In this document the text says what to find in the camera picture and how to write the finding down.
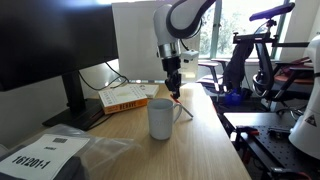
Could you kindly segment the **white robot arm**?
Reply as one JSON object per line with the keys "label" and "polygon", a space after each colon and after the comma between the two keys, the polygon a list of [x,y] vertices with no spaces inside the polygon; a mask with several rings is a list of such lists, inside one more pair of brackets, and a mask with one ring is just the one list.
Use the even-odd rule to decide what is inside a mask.
{"label": "white robot arm", "polygon": [[[153,15],[154,30],[163,70],[167,72],[165,84],[173,98],[180,96],[181,74],[178,40],[188,39],[197,34],[200,20],[216,0],[178,0],[175,4],[165,4]],[[290,142],[305,154],[320,158],[320,38],[315,36],[307,45],[306,52],[314,66],[314,85],[304,114],[289,135]]]}

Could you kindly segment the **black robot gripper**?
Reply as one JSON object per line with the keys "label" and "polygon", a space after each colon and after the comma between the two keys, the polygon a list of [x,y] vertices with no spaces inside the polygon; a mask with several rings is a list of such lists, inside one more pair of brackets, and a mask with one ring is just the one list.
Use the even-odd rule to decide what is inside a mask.
{"label": "black robot gripper", "polygon": [[163,70],[167,73],[167,79],[165,81],[167,89],[174,96],[174,99],[180,97],[180,86],[181,86],[181,74],[179,69],[181,68],[181,60],[179,57],[164,58],[162,60]]}

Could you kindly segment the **black perforated robot base table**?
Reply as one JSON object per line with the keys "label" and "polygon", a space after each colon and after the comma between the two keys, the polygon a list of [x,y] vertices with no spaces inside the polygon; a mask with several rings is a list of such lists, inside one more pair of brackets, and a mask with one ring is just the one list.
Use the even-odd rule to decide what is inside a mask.
{"label": "black perforated robot base table", "polygon": [[[236,150],[242,151],[245,165],[261,170],[260,180],[320,180],[320,163],[289,142],[289,130],[294,122],[276,113],[224,113],[233,133]],[[237,133],[237,126],[251,126],[258,135]]]}

